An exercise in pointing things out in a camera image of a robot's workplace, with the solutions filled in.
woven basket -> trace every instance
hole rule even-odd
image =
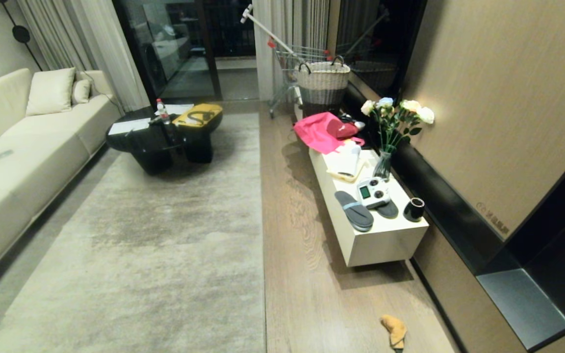
[[[370,87],[386,89],[394,83],[398,67],[392,63],[358,61],[351,70]]]
[[[332,62],[303,63],[296,67],[303,110],[307,116],[326,111],[338,114],[350,76],[350,67],[336,62],[338,58],[343,61],[338,56]]]

glass door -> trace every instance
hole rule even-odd
[[[113,0],[152,106],[221,101],[202,0]]]

floor lamp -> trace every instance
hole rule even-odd
[[[29,42],[29,30],[23,26],[18,26],[15,22],[14,19],[12,18],[12,16],[10,15],[10,11],[7,11],[7,7],[6,7],[6,2],[7,0],[0,0],[0,4],[2,4],[4,6],[4,9],[6,10],[6,13],[8,14],[8,17],[10,18],[10,21],[12,22],[12,24],[14,25],[12,27],[12,35],[14,37],[14,39],[16,39],[17,42],[19,43],[23,43],[25,44],[25,47],[27,48],[27,51],[29,51],[29,54],[32,56],[32,58],[34,59],[34,62],[36,63],[36,66],[38,66],[38,69],[40,69],[41,71],[43,71],[43,68],[41,67],[40,63],[38,63],[38,60],[36,60],[36,57],[34,56],[34,53],[32,53],[32,51],[29,49],[29,46],[27,46],[27,43]]]

gray slipper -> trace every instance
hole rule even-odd
[[[394,204],[393,201],[390,201],[383,206],[378,206],[377,208],[375,208],[375,210],[385,218],[392,219],[398,215],[398,207]]]
[[[354,197],[350,196],[350,194],[345,191],[334,193],[334,197],[343,207],[343,211],[346,213],[346,217],[348,217],[348,221],[350,221],[354,229],[359,232],[367,232],[372,228],[374,217],[372,217],[370,211],[368,211],[365,206],[361,205],[360,202],[356,201]]]

drone controller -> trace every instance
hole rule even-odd
[[[368,210],[383,206],[391,201],[387,183],[377,176],[359,181],[357,192],[359,192],[361,205],[368,208]]]

